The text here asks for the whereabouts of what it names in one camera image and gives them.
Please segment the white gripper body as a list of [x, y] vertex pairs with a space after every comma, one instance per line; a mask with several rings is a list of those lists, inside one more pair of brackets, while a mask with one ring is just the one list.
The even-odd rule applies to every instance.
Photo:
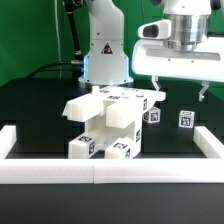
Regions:
[[224, 38], [210, 37], [194, 51], [166, 48], [162, 41], [136, 42], [132, 70], [139, 75], [224, 82]]

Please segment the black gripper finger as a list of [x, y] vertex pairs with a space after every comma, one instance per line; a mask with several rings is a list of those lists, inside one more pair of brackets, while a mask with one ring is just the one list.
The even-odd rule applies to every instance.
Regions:
[[159, 91], [161, 89], [161, 85], [159, 83], [159, 77], [158, 76], [152, 76], [151, 77], [152, 85], [154, 86], [156, 91]]
[[204, 94], [207, 91], [207, 89], [209, 88], [209, 86], [210, 86], [210, 82], [209, 81], [202, 81], [202, 89], [199, 91], [199, 94], [198, 94], [199, 102], [203, 101]]

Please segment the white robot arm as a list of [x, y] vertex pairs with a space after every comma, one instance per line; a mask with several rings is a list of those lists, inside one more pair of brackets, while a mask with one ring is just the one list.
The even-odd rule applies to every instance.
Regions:
[[90, 50], [84, 57], [82, 84], [130, 83], [130, 72], [160, 77], [224, 83], [224, 37], [208, 32], [212, 0], [150, 0], [163, 9], [160, 20], [137, 30], [133, 54], [123, 50], [124, 15], [112, 0], [85, 0], [90, 19]]

